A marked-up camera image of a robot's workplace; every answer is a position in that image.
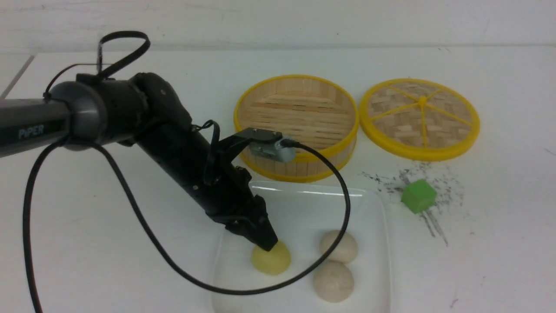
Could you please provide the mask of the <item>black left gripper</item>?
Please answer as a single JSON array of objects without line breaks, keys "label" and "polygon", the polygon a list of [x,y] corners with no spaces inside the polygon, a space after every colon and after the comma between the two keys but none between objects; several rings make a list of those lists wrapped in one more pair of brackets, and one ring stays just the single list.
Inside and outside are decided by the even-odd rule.
[{"label": "black left gripper", "polygon": [[200,131],[161,123],[137,135],[137,144],[212,221],[264,251],[276,246],[264,202],[248,190],[248,171],[220,162]]}]

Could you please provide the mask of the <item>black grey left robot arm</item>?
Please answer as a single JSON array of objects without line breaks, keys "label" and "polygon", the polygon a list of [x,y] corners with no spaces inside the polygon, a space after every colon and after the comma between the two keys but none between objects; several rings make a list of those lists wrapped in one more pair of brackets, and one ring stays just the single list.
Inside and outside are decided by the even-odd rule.
[{"label": "black grey left robot arm", "polygon": [[154,73],[57,84],[47,98],[1,101],[1,156],[61,141],[69,150],[138,145],[214,222],[270,251],[278,238],[249,172],[232,165],[240,138],[209,143],[171,85]]}]

